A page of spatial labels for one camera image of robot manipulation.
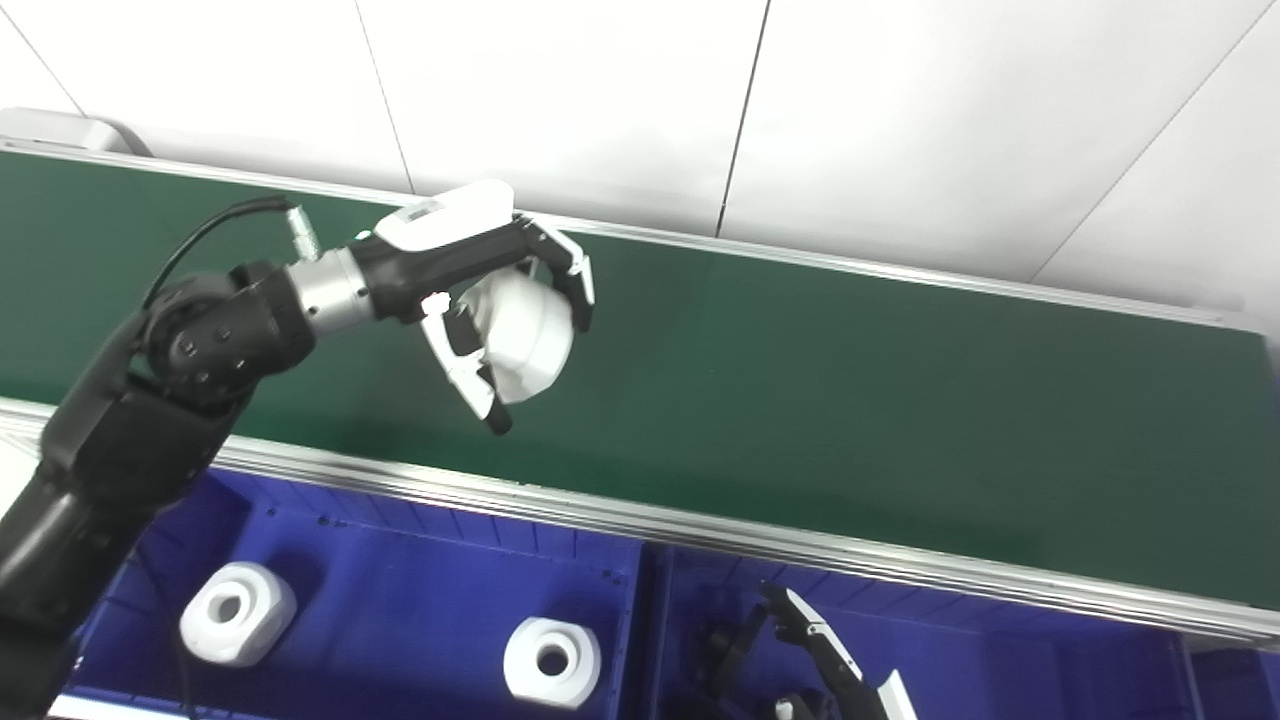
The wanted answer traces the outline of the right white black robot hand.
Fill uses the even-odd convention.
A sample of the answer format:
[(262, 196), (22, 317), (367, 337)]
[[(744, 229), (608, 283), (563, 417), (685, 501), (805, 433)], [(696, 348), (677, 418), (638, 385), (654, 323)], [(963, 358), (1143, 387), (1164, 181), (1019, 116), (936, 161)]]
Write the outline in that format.
[(776, 582), (762, 582), (759, 592), (774, 637), (808, 652), (841, 719), (918, 717), (899, 671), (869, 683), (832, 625), (797, 592)]

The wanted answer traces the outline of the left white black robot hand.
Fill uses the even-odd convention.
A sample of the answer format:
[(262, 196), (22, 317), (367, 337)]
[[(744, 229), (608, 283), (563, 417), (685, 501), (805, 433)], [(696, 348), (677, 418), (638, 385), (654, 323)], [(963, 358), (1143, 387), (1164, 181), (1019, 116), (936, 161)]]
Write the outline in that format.
[(593, 261), (483, 179), (401, 208), (351, 249), (376, 318), (416, 323), (490, 432), (556, 383), (596, 306)]

